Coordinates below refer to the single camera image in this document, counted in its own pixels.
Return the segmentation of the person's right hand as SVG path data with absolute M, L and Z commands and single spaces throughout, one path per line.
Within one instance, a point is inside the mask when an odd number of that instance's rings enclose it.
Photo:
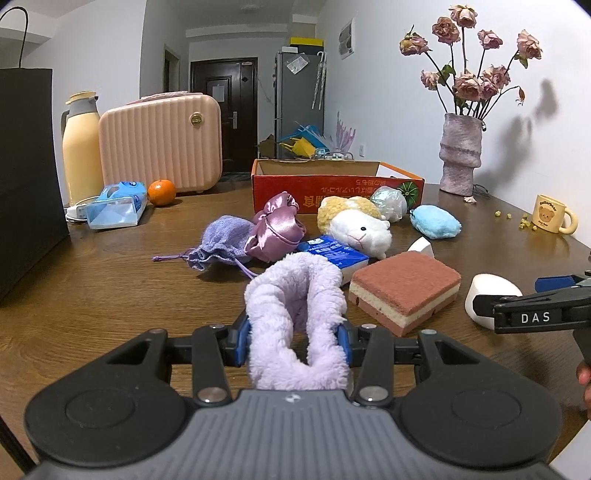
M 591 419 L 591 366 L 582 361 L 576 369 L 578 383 L 584 386 L 584 403 L 588 419 Z

